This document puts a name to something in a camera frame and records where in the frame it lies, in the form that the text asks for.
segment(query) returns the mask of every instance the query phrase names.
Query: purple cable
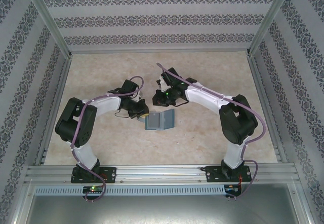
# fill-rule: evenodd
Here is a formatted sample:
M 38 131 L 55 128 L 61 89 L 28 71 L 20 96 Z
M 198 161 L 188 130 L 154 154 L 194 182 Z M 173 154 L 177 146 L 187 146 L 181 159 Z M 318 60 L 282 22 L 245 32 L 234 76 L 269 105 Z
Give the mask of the purple cable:
M 177 78 L 177 79 L 183 81 L 184 83 L 186 83 L 186 84 L 188 84 L 188 85 L 190 85 L 190 86 L 193 86 L 193 87 L 195 87 L 195 88 L 197 88 L 197 89 L 199 89 L 199 90 L 206 91 L 207 93 L 209 93 L 209 94 L 211 94 L 211 95 L 213 95 L 213 96 L 216 96 L 216 97 L 218 97 L 218 98 L 221 98 L 221 99 L 224 100 L 224 101 L 228 101 L 228 102 L 230 102 L 230 103 L 233 103 L 233 104 L 235 104 L 235 105 L 237 105 L 237 106 L 240 106 L 240 107 L 242 107 L 242 108 L 248 110 L 249 112 L 253 113 L 253 114 L 254 114 L 254 115 L 255 115 L 255 116 L 260 120 L 260 122 L 261 122 L 261 124 L 262 124 L 262 133 L 261 133 L 258 137 L 254 138 L 254 139 L 250 139 L 250 140 L 248 140 L 248 141 L 245 143 L 245 145 L 243 146 L 243 149 L 242 149 L 241 156 L 240 156 L 242 160 L 244 160 L 244 159 L 243 159 L 243 156 L 244 156 L 244 152 L 245 152 L 245 150 L 246 150 L 246 148 L 247 148 L 247 144 L 250 144 L 250 143 L 252 143 L 252 142 L 254 142 L 254 141 L 257 141 L 257 140 L 261 139 L 261 138 L 265 135 L 265 132 L 266 132 L 266 124 L 265 124 L 265 121 L 263 120 L 263 118 L 262 118 L 262 117 L 261 117 L 261 116 L 260 116 L 256 111 L 252 110 L 251 108 L 249 108 L 249 107 L 247 107 L 247 106 L 245 106 L 245 105 L 243 105 L 243 104 L 241 104 L 241 103 L 239 103 L 239 102 L 236 102 L 236 101 L 233 101 L 233 100 L 231 100 L 231 99 L 225 98 L 225 97 L 223 97 L 223 95 L 221 95 L 221 94 L 217 94 L 217 93 L 215 93 L 215 92 L 213 92 L 213 91 L 210 91 L 210 90 L 205 89 L 204 87 L 199 87 L 199 86 L 197 86 L 197 85 L 194 85 L 193 83 L 190 83 L 190 82 L 184 80 L 182 77 L 177 76 L 177 75 L 175 75 L 174 73 L 168 71 L 168 70 L 167 70 L 166 68 L 164 68 L 160 63 L 156 63 L 156 65 L 157 65 L 158 67 L 160 67 L 164 72 L 166 72 L 166 73 L 172 75 L 173 77 L 175 77 L 175 78 Z M 254 179 L 255 179 L 257 173 L 258 173 L 258 163 L 257 163 L 256 161 L 254 161 L 254 160 L 244 160 L 244 161 L 246 161 L 246 162 L 253 162 L 253 163 L 255 164 L 255 166 L 256 166 L 256 169 L 255 169 L 255 173 L 254 173 L 254 175 L 253 175 L 253 177 L 252 177 L 251 182 L 249 183 L 249 185 L 248 185 L 248 187 L 246 188 L 246 190 L 244 190 L 244 192 L 243 192 L 242 194 L 240 194 L 240 196 L 242 196 L 242 195 L 243 195 L 243 194 L 244 194 L 244 193 L 245 193 L 245 192 L 250 188 L 251 184 L 253 183 L 253 181 L 254 181 Z
M 78 135 L 79 129 L 80 129 L 80 125 L 81 125 L 81 121 L 82 121 L 83 115 L 84 115 L 84 113 L 85 113 L 86 107 L 87 107 L 90 103 L 92 103 L 92 102 L 94 102 L 94 101 L 96 101 L 96 100 L 99 100 L 99 99 L 102 99 L 102 98 L 106 98 L 106 97 L 130 96 L 130 95 L 134 95 L 136 92 L 139 92 L 139 91 L 143 88 L 143 86 L 144 86 L 144 79 L 143 79 L 141 76 L 133 76 L 133 77 L 130 78 L 130 81 L 133 80 L 133 79 L 135 79 L 135 78 L 140 78 L 141 81 L 142 81 L 141 86 L 140 86 L 137 90 L 135 90 L 135 91 L 133 91 L 133 92 L 130 92 L 130 93 L 125 93 L 125 94 L 106 94 L 106 95 L 103 95 L 103 96 L 98 96 L 98 97 L 96 97 L 96 98 L 94 98 L 94 99 L 92 99 L 92 100 L 86 102 L 86 104 L 83 106 L 83 108 L 82 108 L 82 110 L 81 110 L 81 113 L 80 113 L 80 116 L 79 116 L 79 121 L 78 121 L 78 123 L 77 123 L 76 129 L 75 129 L 75 133 L 74 133 L 74 136 L 73 136 L 73 139 L 72 139 L 72 142 L 71 142 L 70 147 L 71 147 L 71 150 L 72 150 L 72 155 L 73 155 L 73 157 L 76 159 L 76 161 L 78 162 L 78 164 L 79 164 L 80 166 L 82 166 L 84 169 L 86 169 L 88 172 L 90 172 L 92 175 L 94 175 L 94 176 L 96 176 L 97 178 L 99 178 L 99 179 L 102 181 L 102 183 L 103 183 L 103 188 L 104 188 L 104 189 L 103 189 L 101 195 L 98 196 L 97 198 L 95 198 L 94 200 L 91 200 L 91 202 L 95 202 L 95 201 L 97 201 L 97 200 L 99 200 L 99 199 L 101 199 L 101 198 L 103 197 L 103 195 L 104 195 L 105 192 L 106 192 L 106 182 L 105 182 L 105 180 L 104 180 L 101 176 L 99 176 L 97 173 L 91 171 L 91 169 L 89 169 L 89 168 L 86 167 L 83 163 L 81 163 L 80 160 L 79 160 L 79 158 L 76 156 L 76 154 L 75 154 L 75 152 L 74 152 L 74 144 L 75 144 L 75 141 L 76 141 L 76 138 L 77 138 L 77 135 Z M 85 200 L 86 200 L 86 201 L 88 201 L 88 199 L 87 199 L 87 195 L 88 195 L 88 194 L 89 194 L 89 192 L 87 192 L 86 195 L 85 195 Z

